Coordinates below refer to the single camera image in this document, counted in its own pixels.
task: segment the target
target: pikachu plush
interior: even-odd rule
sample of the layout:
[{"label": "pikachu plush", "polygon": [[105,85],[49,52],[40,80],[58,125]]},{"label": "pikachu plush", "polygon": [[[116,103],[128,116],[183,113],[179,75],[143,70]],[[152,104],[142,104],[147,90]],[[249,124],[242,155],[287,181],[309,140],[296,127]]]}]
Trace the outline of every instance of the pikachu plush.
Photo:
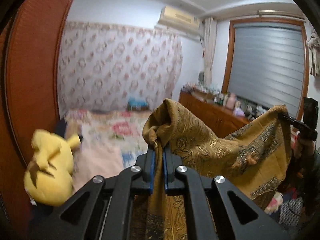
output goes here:
[{"label": "pikachu plush", "polygon": [[71,149],[80,145],[78,135],[68,140],[46,130],[33,133],[31,145],[35,150],[24,176],[24,186],[36,201],[60,206],[72,195],[73,155]]}]

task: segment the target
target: zebra roller blind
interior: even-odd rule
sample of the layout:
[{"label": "zebra roller blind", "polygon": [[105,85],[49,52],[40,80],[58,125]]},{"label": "zebra roller blind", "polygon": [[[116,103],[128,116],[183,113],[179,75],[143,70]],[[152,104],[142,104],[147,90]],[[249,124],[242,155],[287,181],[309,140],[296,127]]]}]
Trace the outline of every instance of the zebra roller blind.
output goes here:
[{"label": "zebra roller blind", "polygon": [[235,47],[228,91],[266,107],[285,104],[298,113],[304,73],[301,27],[234,24]]}]

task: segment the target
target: reddish-brown wardrobe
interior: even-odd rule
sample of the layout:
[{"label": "reddish-brown wardrobe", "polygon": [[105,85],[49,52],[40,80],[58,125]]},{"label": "reddish-brown wardrobe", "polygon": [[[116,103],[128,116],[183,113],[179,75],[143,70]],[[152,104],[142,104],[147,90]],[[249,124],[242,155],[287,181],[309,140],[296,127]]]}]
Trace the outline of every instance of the reddish-brown wardrobe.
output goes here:
[{"label": "reddish-brown wardrobe", "polygon": [[57,59],[72,0],[25,0],[0,34],[0,193],[14,229],[25,234],[30,200],[23,187],[36,128],[58,121]]}]

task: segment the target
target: patterned wall covering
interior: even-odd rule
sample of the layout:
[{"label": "patterned wall covering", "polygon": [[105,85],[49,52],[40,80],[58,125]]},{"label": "patterned wall covering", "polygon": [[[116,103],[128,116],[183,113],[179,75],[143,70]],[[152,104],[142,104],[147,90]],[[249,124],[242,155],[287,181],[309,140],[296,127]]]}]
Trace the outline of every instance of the patterned wall covering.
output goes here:
[{"label": "patterned wall covering", "polygon": [[129,97],[151,109],[171,98],[182,66],[181,41],[162,30],[67,22],[58,68],[60,112],[121,110]]}]

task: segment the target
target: pink bottle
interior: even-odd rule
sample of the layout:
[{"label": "pink bottle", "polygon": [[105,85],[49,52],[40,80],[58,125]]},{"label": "pink bottle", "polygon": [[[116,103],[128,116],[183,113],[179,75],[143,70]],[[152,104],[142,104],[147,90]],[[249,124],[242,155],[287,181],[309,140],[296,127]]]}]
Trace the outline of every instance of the pink bottle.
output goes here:
[{"label": "pink bottle", "polygon": [[233,110],[235,108],[236,103],[236,94],[231,93],[230,97],[228,98],[226,108]]}]

